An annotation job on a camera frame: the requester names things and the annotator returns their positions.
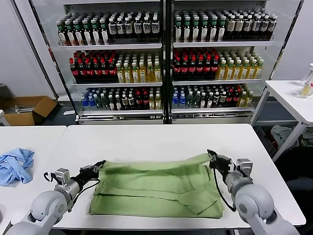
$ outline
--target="display refrigerator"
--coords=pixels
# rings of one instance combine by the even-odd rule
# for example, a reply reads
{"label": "display refrigerator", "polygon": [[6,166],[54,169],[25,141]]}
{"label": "display refrigerator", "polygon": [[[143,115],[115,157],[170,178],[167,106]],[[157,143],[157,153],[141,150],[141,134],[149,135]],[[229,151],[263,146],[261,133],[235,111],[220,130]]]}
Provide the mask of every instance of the display refrigerator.
{"label": "display refrigerator", "polygon": [[249,122],[302,0],[29,4],[77,122],[184,124]]}

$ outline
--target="green cloth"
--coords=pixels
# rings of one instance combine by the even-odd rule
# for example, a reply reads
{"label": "green cloth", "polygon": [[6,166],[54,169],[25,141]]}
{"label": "green cloth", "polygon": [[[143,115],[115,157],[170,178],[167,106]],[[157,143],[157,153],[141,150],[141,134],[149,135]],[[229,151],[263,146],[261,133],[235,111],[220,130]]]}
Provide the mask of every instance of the green cloth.
{"label": "green cloth", "polygon": [[111,163],[100,169],[92,214],[221,218],[208,154],[181,162]]}

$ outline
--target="blue cloth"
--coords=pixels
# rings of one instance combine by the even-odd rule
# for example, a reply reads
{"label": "blue cloth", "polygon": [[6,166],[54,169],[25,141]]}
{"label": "blue cloth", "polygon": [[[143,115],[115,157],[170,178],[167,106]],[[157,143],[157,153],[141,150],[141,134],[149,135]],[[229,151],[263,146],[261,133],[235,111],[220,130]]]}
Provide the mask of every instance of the blue cloth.
{"label": "blue cloth", "polygon": [[14,180],[23,184],[33,179],[26,168],[33,166],[34,152],[28,149],[17,148],[0,156],[0,185],[6,186]]}

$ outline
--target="black cable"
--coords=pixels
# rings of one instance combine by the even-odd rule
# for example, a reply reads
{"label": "black cable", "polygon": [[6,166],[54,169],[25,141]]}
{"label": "black cable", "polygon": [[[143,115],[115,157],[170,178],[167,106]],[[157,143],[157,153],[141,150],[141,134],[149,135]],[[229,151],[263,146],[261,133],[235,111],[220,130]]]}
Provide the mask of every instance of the black cable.
{"label": "black cable", "polygon": [[222,195],[222,193],[221,193],[221,191],[220,191],[220,188],[219,188],[219,185],[218,185],[217,179],[216,179],[215,168],[214,168],[214,170],[213,170],[213,174],[214,174],[214,181],[215,181],[215,185],[216,185],[217,191],[219,192],[219,194],[220,194],[222,200],[225,202],[225,204],[228,206],[228,208],[230,208],[233,212],[235,212],[235,211],[236,211],[236,208],[232,207],[231,205],[229,205],[229,204],[226,202],[225,198],[223,197],[223,195]]}
{"label": "black cable", "polygon": [[84,192],[86,191],[87,189],[89,188],[92,188],[93,186],[96,186],[97,184],[100,183],[100,180],[99,179],[91,179],[90,181],[97,181],[97,183],[91,185],[91,186],[88,186],[87,188],[84,188],[79,194],[77,194],[77,196],[75,197],[75,199],[73,200],[73,205],[76,203],[78,197]]}

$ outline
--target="cardboard box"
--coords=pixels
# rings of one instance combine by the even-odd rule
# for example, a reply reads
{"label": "cardboard box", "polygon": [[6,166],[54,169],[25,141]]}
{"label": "cardboard box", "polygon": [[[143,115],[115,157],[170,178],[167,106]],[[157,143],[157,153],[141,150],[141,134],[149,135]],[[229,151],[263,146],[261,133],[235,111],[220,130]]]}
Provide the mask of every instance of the cardboard box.
{"label": "cardboard box", "polygon": [[4,114],[5,119],[12,126],[40,125],[49,113],[57,105],[57,102],[48,96],[25,96],[2,99],[0,109],[10,109],[14,105],[34,106],[34,110],[28,113]]}

